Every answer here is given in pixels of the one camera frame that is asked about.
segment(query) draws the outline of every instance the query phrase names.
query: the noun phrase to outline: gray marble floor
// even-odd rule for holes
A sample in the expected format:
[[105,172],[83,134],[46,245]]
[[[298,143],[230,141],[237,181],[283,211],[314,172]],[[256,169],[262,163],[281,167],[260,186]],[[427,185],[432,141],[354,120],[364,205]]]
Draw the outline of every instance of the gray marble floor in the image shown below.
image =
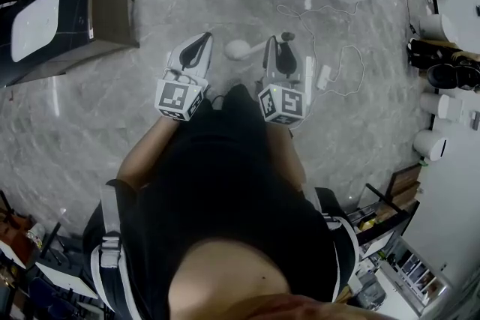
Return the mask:
[[[313,8],[335,0],[312,0]],[[297,19],[280,15],[279,4],[298,12],[305,0],[136,0],[134,15],[140,49],[86,62],[67,75],[0,90],[0,188],[19,211],[52,226],[63,208],[67,228],[80,232],[99,200],[102,183],[115,176],[129,149],[158,118],[153,107],[156,79],[172,48],[201,31],[215,38],[209,70],[213,92],[231,79],[253,92],[261,55],[228,61],[224,44],[242,38],[254,44],[280,31],[296,33],[301,54],[312,56],[311,36]],[[427,13],[427,0],[409,0],[412,22]],[[309,180],[333,189],[343,205],[360,196],[366,182],[384,187],[390,174],[418,157],[414,134],[428,126],[419,109],[425,83],[407,65],[410,37],[406,0],[370,0],[356,15],[325,9],[305,16],[316,34],[320,64],[338,67],[342,46],[356,45],[365,63],[358,94],[327,94],[294,131],[295,146]],[[358,54],[347,49],[333,86],[356,89]]]

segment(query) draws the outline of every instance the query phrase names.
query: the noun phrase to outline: black shirt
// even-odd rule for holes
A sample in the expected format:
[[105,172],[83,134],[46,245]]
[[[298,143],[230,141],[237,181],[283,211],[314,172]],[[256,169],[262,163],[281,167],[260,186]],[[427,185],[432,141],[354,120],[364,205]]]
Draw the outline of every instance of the black shirt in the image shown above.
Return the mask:
[[[219,111],[189,124],[137,195],[125,183],[112,182],[142,316],[170,317],[170,283],[185,253],[209,238],[257,248],[278,266],[293,294],[331,301],[337,262],[322,215],[276,173],[265,147],[256,142],[259,137],[245,127]],[[128,206],[132,197],[136,200]],[[99,207],[84,234],[88,263],[103,234]]]

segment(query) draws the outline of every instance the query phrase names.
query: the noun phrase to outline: white plug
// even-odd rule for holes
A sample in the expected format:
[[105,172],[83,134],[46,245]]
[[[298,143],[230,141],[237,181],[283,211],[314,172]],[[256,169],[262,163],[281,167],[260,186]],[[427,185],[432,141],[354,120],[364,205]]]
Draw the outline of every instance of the white plug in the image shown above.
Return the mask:
[[326,89],[327,84],[330,82],[330,73],[332,71],[332,67],[328,65],[323,65],[322,70],[320,71],[320,75],[318,76],[318,80],[316,81],[316,87],[318,89]]

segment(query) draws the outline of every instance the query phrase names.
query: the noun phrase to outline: white cylinder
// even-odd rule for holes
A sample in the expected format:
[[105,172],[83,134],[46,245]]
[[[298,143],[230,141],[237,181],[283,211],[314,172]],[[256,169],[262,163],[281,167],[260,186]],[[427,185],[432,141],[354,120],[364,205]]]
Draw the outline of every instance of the white cylinder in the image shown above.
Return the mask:
[[430,94],[426,92],[420,95],[421,109],[432,113],[441,119],[447,117],[449,103],[450,97],[448,95]]
[[458,33],[446,15],[427,15],[420,19],[420,36],[422,39],[449,41],[455,43]]
[[420,155],[437,161],[444,155],[447,139],[436,130],[421,130],[413,140],[413,147]]

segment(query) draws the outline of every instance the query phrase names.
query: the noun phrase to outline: white box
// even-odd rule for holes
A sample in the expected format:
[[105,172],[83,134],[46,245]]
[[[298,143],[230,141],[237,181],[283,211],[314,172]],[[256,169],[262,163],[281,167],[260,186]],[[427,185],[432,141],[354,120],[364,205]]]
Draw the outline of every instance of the white box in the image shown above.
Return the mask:
[[278,124],[296,123],[305,118],[306,94],[275,84],[259,93],[260,109],[265,121]]
[[189,121],[203,100],[203,87],[158,80],[155,108],[168,118]]

